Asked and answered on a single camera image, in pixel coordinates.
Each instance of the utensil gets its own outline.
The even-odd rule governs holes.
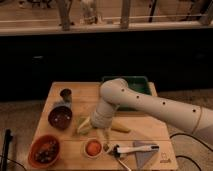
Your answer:
[[[132,152],[149,152],[149,151],[158,151],[159,146],[158,145],[142,145],[139,147],[118,147],[117,152],[118,153],[132,153]]]
[[[113,155],[115,157],[115,159],[118,161],[118,163],[127,171],[132,171],[124,162],[122,162],[120,160],[120,153],[117,152],[117,148],[119,147],[119,145],[115,145],[114,148],[108,153],[110,155]]]

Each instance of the brown bowl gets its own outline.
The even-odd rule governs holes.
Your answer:
[[[53,165],[59,157],[60,142],[53,135],[44,135],[35,140],[28,155],[28,162],[34,168],[44,169]]]
[[[48,115],[48,122],[51,126],[65,130],[69,127],[72,120],[72,111],[66,106],[58,106],[51,110]]]

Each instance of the small cup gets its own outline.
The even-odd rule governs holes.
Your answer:
[[[72,103],[72,91],[68,88],[65,88],[63,90],[61,90],[60,92],[60,96],[63,98],[63,100],[65,102],[70,102]]]
[[[101,155],[102,143],[97,138],[89,138],[84,143],[84,154],[88,158],[97,158]]]

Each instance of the floor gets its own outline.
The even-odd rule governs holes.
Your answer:
[[[45,6],[42,8],[37,5],[32,7],[30,3],[25,3],[23,8],[20,8],[19,1],[5,0],[0,3],[0,29],[48,27],[60,24],[60,17],[55,1],[51,1],[51,8],[45,8]],[[108,20],[119,21],[122,0],[96,0],[96,2],[99,16],[102,17],[103,22]],[[130,11],[131,22],[147,23],[151,12],[150,3],[151,0],[132,0]],[[178,21],[183,19],[187,15],[190,5],[191,1],[158,0],[153,22]],[[82,22],[83,15],[78,0],[73,1],[69,16],[70,20],[77,25]]]
[[[202,105],[213,109],[213,89],[158,92],[158,96],[186,103]],[[24,163],[27,151],[35,133],[45,100],[16,101],[0,103],[0,147],[3,144],[4,131],[11,129],[14,139],[10,144],[9,157]],[[181,132],[168,125],[170,135]],[[213,153],[193,139],[177,136],[172,139],[176,155],[186,155],[194,159],[203,171],[213,170]],[[197,171],[186,159],[178,159],[179,171]],[[19,166],[8,164],[11,171],[22,171]]]

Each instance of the table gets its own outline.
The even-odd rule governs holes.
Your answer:
[[[157,96],[155,86],[149,83],[153,96]],[[81,116],[91,114],[99,100],[99,82],[54,82],[49,91],[37,130],[32,143],[44,134],[53,134],[61,142],[59,160],[50,170],[123,170],[118,162],[110,155],[102,153],[99,158],[90,159],[83,155],[82,148],[88,138],[97,137],[105,141],[101,130],[95,129],[88,135],[77,135],[77,120]],[[48,115],[54,105],[61,101],[60,91],[64,88],[72,90],[72,122],[64,131],[50,126]],[[133,140],[154,142],[160,146],[156,153],[143,167],[145,170],[176,170],[177,162],[166,124],[140,111],[118,111],[114,117],[116,121],[128,125],[128,134],[116,131],[110,132],[110,142],[123,146],[132,146]],[[136,169],[134,155],[128,155],[124,160],[131,169]],[[36,170],[26,164],[28,170]]]

